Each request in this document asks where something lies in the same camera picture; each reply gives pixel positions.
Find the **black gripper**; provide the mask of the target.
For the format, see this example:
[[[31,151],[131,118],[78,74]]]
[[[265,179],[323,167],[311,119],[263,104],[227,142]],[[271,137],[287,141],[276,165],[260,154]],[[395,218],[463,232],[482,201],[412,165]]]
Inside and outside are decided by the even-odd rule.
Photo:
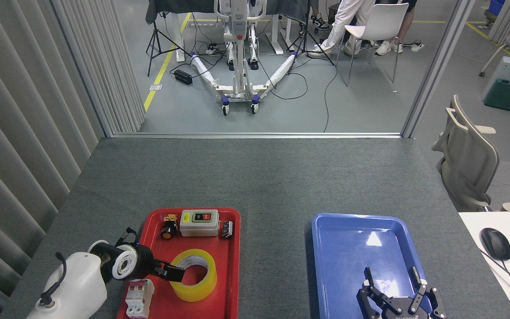
[[[135,269],[136,279],[143,279],[156,271],[163,280],[182,282],[185,271],[182,267],[174,266],[160,259],[154,259],[151,249],[144,245],[138,245],[136,252],[138,255]]]
[[[416,267],[410,268],[410,276],[414,279],[417,292],[415,297],[388,297],[375,287],[375,281],[370,267],[364,269],[364,281],[362,288],[357,293],[357,301],[364,319],[446,319],[440,291],[436,287],[428,287],[428,282],[422,279]],[[432,311],[427,312],[421,306],[424,297],[428,297]],[[374,310],[370,301],[381,308],[381,313]]]

